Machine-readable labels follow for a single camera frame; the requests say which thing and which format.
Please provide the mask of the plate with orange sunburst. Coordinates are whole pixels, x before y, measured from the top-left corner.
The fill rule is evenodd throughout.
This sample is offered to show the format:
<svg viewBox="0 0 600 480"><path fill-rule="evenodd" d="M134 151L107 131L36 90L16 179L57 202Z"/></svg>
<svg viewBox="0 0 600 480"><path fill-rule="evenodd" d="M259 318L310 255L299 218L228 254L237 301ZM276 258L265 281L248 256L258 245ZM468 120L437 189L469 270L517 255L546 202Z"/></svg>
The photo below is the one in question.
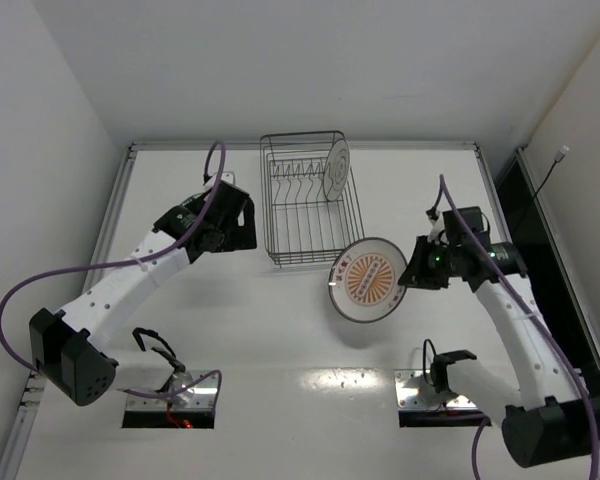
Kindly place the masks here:
<svg viewBox="0 0 600 480"><path fill-rule="evenodd" d="M391 241L368 237L344 249L332 265L328 295L346 320L371 324L391 315L401 304L406 288L398 281L407 260Z"/></svg>

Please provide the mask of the white plate green rim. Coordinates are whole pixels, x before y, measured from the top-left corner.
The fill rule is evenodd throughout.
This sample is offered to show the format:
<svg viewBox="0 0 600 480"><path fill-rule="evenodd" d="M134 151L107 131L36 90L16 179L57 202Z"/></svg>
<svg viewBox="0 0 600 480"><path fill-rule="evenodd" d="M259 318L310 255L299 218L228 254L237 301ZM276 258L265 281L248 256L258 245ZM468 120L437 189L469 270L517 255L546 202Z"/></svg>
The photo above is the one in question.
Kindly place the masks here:
<svg viewBox="0 0 600 480"><path fill-rule="evenodd" d="M350 148L346 139L337 140L331 147L324 166L323 191L327 201L340 198L350 170Z"/></svg>

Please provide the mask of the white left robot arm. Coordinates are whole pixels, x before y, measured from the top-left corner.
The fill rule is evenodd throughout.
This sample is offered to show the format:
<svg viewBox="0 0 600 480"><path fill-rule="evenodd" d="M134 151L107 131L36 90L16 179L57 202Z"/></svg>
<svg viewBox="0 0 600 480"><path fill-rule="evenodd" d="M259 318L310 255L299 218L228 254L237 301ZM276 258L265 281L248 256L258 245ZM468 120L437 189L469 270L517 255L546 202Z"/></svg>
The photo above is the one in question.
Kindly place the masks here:
<svg viewBox="0 0 600 480"><path fill-rule="evenodd" d="M109 390L178 404L198 384L173 350L113 350L116 332L170 277L204 253L255 248L255 205L244 190L218 180L172 207L136 247L130 265L114 268L57 312L29 322L33 364L78 406Z"/></svg>

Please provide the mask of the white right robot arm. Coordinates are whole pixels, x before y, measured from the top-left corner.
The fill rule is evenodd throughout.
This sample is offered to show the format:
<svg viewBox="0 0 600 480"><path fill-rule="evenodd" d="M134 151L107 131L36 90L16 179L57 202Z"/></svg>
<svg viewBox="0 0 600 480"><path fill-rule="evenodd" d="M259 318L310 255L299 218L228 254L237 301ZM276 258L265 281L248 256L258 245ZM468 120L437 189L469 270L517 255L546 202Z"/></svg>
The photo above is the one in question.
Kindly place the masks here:
<svg viewBox="0 0 600 480"><path fill-rule="evenodd" d="M546 329L527 269L516 247L494 243L479 207L426 215L400 285L441 290L465 282L489 314L513 366L512 386L468 350L436 353L424 373L425 392L439 399L462 395L501 429L517 465L529 468L588 455L599 457L600 395L569 370Z"/></svg>

